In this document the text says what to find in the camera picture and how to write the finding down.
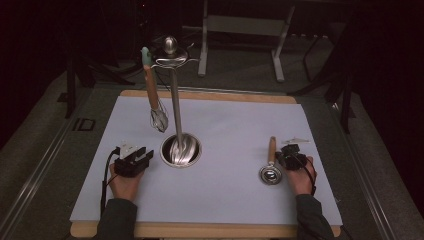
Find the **hand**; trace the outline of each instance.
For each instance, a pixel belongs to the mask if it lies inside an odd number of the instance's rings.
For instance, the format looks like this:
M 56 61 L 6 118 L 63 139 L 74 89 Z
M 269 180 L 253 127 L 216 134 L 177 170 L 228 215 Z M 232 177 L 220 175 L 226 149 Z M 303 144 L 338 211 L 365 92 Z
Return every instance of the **hand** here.
M 134 178 L 126 178 L 115 173 L 114 163 L 109 165 L 109 170 L 111 175 L 111 178 L 109 179 L 109 186 L 112 189 L 113 196 L 115 198 L 127 199 L 134 202 L 138 192 L 138 185 L 140 184 L 144 171 Z
M 317 172 L 315 172 L 312 166 L 314 159 L 309 156 L 307 158 L 309 159 L 309 161 L 307 161 L 306 163 L 306 169 L 308 169 L 308 171 L 311 173 L 312 177 L 315 180 L 318 174 Z M 289 179 L 290 187 L 294 195 L 311 194 L 312 182 L 305 169 L 300 168 L 299 170 L 295 171 L 284 169 L 284 172 L 286 173 L 287 178 Z

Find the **white board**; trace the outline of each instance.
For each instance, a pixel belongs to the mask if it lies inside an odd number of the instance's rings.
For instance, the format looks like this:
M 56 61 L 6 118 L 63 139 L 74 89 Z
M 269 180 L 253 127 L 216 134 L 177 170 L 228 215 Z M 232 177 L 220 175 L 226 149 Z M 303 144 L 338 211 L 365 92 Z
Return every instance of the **white board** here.
M 295 199 L 286 176 L 273 186 L 259 178 L 259 170 L 267 165 L 269 139 L 276 136 L 278 149 L 284 146 L 282 141 L 294 137 L 310 140 L 300 149 L 314 158 L 319 173 L 315 197 L 330 225 L 342 225 L 301 105 L 180 99 L 182 130 L 200 140 L 202 154 L 194 165 L 177 169 L 160 156 L 163 141 L 175 134 L 171 99 L 162 102 L 169 114 L 165 133 L 150 126 L 147 98 L 117 99 L 72 222 L 99 220 L 106 160 L 124 140 L 155 151 L 136 199 L 138 222 L 297 224 Z

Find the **cable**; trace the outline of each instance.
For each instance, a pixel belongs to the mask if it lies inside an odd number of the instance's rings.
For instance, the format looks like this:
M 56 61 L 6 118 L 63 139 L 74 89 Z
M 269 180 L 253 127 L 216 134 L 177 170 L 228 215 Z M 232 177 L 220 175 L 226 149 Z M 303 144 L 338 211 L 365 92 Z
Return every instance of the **cable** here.
M 125 75 L 125 74 L 129 74 L 129 73 L 133 73 L 135 71 L 138 70 L 143 70 L 143 64 L 141 62 L 135 62 L 134 65 L 127 67 L 127 68 L 123 68 L 123 69 L 111 69 L 112 72 L 116 73 L 116 74 L 120 74 L 120 75 Z
M 200 33 L 202 33 L 202 29 L 193 31 L 192 33 L 188 33 L 185 36 L 182 36 L 181 39 L 187 39 L 187 38 L 189 38 L 191 36 L 194 36 L 194 35 L 200 34 Z
M 115 154 L 119 155 L 119 151 L 120 151 L 120 148 L 116 147 L 115 150 L 113 150 L 110 153 L 110 155 L 109 155 L 109 157 L 106 161 L 105 174 L 104 174 L 104 178 L 103 178 L 103 181 L 102 181 L 102 197 L 100 199 L 100 217 L 103 215 L 103 212 L 106 209 L 106 190 L 107 190 L 107 185 L 109 184 L 109 182 L 107 181 L 107 172 L 108 172 L 107 170 L 109 168 L 110 159 Z
M 141 69 L 140 69 L 140 70 L 138 70 L 137 72 L 135 72 L 135 73 L 133 73 L 133 74 L 131 74 L 131 75 L 129 75 L 129 76 L 125 76 L 125 78 L 124 78 L 124 79 L 128 80 L 129 78 L 132 78 L 132 77 L 134 77 L 134 76 L 136 76 L 136 75 L 138 75 L 138 74 L 142 73 L 143 71 L 144 71 L 144 69 L 143 69 L 143 68 L 141 68 Z
M 71 237 L 71 233 L 70 232 L 68 232 L 63 238 L 61 238 L 61 240 L 66 240 L 69 237 Z
M 171 90 L 168 88 L 167 84 L 160 77 L 160 75 L 165 75 L 165 74 L 158 72 L 157 69 L 155 69 L 155 73 L 156 73 L 156 76 L 159 78 L 159 81 L 162 83 L 162 85 L 166 88 L 166 90 L 168 90 L 168 92 L 170 92 Z
M 353 238 L 352 238 L 352 236 L 350 235 L 350 233 L 347 231 L 347 229 L 345 228 L 345 226 L 344 225 L 341 225 L 340 226 L 340 228 L 346 233 L 346 235 L 347 235 L 347 237 L 350 239 L 350 240 L 353 240 Z
M 111 177 L 110 179 L 109 179 L 109 181 L 107 181 L 107 186 L 109 186 L 109 184 L 113 181 L 113 179 L 115 179 L 116 177 L 118 176 L 118 174 L 116 174 L 115 176 L 113 176 L 113 177 Z
M 317 187 L 315 186 L 315 181 L 316 181 L 316 179 L 314 179 L 313 177 L 312 177 L 312 174 L 309 172 L 309 170 L 306 168 L 306 164 L 305 165 L 303 165 L 303 163 L 302 163 L 302 161 L 300 161 L 300 159 L 299 158 L 297 158 L 297 156 L 296 155 L 294 155 L 294 154 L 290 154 L 292 157 L 294 157 L 298 162 L 299 162 L 299 164 L 302 166 L 302 168 L 306 171 L 306 173 L 308 174 L 308 177 L 309 177 L 309 180 L 311 180 L 311 183 L 312 183 L 312 191 L 311 191 L 311 195 L 312 196 L 314 196 L 315 195 L 315 191 L 317 190 Z M 311 160 L 309 160 L 309 158 L 307 158 L 306 157 L 306 160 L 308 160 L 310 163 L 311 163 L 311 166 L 312 166 L 312 168 L 314 169 L 314 172 L 316 172 L 315 171 L 315 167 L 314 167 L 314 164 L 312 164 L 312 162 L 311 162 Z

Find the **wooden handle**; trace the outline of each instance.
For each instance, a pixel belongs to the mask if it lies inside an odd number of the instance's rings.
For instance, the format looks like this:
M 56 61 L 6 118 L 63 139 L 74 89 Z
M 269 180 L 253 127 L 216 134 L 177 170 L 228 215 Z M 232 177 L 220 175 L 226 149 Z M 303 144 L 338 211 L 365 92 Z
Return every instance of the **wooden handle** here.
M 274 165 L 275 163 L 275 152 L 277 151 L 277 140 L 274 136 L 269 140 L 269 151 L 268 151 L 268 163 Z
M 146 91 L 149 98 L 150 107 L 154 110 L 159 108 L 159 96 L 156 91 L 156 82 L 153 77 L 152 69 L 150 66 L 144 65 L 144 71 L 146 72 Z

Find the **spoon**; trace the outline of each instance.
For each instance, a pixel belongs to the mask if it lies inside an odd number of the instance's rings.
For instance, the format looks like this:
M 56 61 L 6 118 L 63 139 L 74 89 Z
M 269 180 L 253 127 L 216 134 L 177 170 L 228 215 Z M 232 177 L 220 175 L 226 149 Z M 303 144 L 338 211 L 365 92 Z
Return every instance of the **spoon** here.
M 261 168 L 259 171 L 259 176 L 262 181 L 268 185 L 278 184 L 281 179 L 281 171 L 280 169 L 274 166 L 275 164 L 275 152 L 277 150 L 277 143 L 274 136 L 269 140 L 269 150 L 268 150 L 268 166 Z

